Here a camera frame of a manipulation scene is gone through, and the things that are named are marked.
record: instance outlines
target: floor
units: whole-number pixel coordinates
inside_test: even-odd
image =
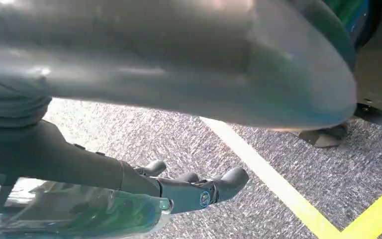
[[[54,100],[46,120],[68,142],[90,151],[146,165],[162,159],[164,176],[194,171],[202,178],[235,166],[250,182],[233,200],[207,210],[175,215],[152,239],[311,239],[317,236],[247,167],[201,118],[179,113]],[[339,231],[382,195],[382,127],[349,122],[338,148],[315,149],[286,132],[231,128]]]

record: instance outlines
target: green object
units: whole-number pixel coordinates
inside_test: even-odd
[[[324,2],[346,26],[352,22],[354,14],[357,13],[365,0],[325,0]]]
[[[39,186],[31,189],[31,184]],[[23,178],[0,215],[0,238],[144,235],[163,226],[171,210],[166,198]]]

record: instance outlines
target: yellow stripe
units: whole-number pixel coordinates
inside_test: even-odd
[[[318,238],[336,239],[340,237],[340,231],[229,125],[213,119],[201,119]]]
[[[343,239],[375,239],[382,234],[382,196],[342,232]]]

